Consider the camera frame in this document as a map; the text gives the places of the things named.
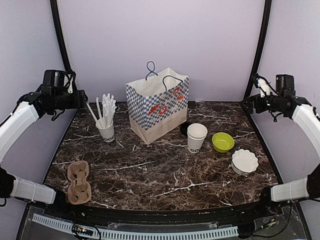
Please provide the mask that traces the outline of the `black coffee cup lid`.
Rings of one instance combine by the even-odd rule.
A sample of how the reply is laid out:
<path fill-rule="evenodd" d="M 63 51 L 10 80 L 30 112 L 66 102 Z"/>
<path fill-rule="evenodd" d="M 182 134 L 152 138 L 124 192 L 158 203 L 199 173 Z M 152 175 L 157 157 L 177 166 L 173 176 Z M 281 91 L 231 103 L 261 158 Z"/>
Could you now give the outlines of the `black coffee cup lid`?
<path fill-rule="evenodd" d="M 181 134 L 184 135 L 184 136 L 187 136 L 187 135 L 188 135 L 188 127 L 189 127 L 190 125 L 192 125 L 192 124 L 193 124 L 192 122 L 188 122 L 188 121 L 182 123 L 182 124 L 180 125 L 180 132 L 181 132 Z"/>

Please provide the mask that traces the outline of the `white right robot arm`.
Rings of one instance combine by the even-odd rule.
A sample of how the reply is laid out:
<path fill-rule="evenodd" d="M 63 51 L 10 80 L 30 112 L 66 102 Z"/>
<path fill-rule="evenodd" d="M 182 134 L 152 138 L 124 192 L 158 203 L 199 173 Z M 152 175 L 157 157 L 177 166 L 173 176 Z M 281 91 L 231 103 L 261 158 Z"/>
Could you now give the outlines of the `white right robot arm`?
<path fill-rule="evenodd" d="M 255 205 L 255 213 L 266 217 L 275 208 L 274 202 L 320 199 L 320 116 L 304 97 L 259 94 L 241 101 L 247 114 L 279 112 L 293 121 L 281 122 L 267 134 L 274 151 L 276 164 L 284 176 L 284 184 L 263 190 L 262 201 Z"/>

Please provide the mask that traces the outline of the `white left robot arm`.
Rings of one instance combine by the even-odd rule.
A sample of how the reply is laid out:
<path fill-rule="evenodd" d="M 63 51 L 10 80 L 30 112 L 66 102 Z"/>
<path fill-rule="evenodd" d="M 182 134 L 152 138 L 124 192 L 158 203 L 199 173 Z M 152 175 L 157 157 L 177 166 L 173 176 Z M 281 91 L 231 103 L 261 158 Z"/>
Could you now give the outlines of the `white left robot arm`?
<path fill-rule="evenodd" d="M 55 111 L 79 109 L 86 105 L 87 96 L 83 90 L 73 93 L 61 92 L 58 95 L 30 92 L 23 95 L 17 102 L 14 111 L 0 125 L 0 161 L 3 162 L 7 153 L 21 136 L 37 120 L 45 114 L 56 119 Z M 51 210 L 60 218 L 67 218 L 71 213 L 70 206 L 62 199 L 65 194 L 44 184 L 18 177 L 0 168 L 0 197 L 4 200 L 16 198 L 27 202 L 51 205 Z"/>

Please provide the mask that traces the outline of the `white paper coffee cup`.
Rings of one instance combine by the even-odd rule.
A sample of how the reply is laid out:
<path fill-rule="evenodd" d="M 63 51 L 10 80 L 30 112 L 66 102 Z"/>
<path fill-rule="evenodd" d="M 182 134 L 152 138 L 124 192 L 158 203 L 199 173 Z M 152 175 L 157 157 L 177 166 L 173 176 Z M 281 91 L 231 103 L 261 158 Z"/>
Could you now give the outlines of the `white paper coffee cup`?
<path fill-rule="evenodd" d="M 190 133 L 191 135 L 196 136 L 196 137 L 200 137 L 200 136 L 204 136 L 204 135 L 207 136 L 208 129 L 203 124 L 193 123 L 188 127 L 187 133 Z M 187 136 L 187 149 L 188 149 L 188 151 L 192 154 L 198 153 L 203 145 L 204 140 L 205 140 L 205 138 L 197 140 L 197 139 L 192 139 Z"/>

